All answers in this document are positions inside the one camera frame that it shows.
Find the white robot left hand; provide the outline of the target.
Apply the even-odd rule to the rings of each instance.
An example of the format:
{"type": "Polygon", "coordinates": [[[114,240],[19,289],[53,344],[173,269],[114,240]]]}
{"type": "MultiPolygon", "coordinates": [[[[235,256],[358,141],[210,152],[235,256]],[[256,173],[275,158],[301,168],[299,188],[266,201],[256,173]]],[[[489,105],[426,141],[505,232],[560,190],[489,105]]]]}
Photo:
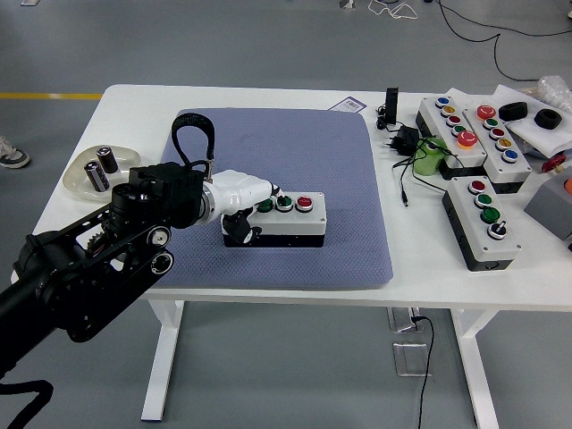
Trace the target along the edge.
{"type": "Polygon", "coordinates": [[[203,192],[204,220],[210,223],[222,216],[223,229],[240,244],[249,243],[261,232],[248,222],[254,209],[268,198],[282,194],[281,188],[270,181],[234,170],[213,175],[212,180],[204,184],[203,192]]]}

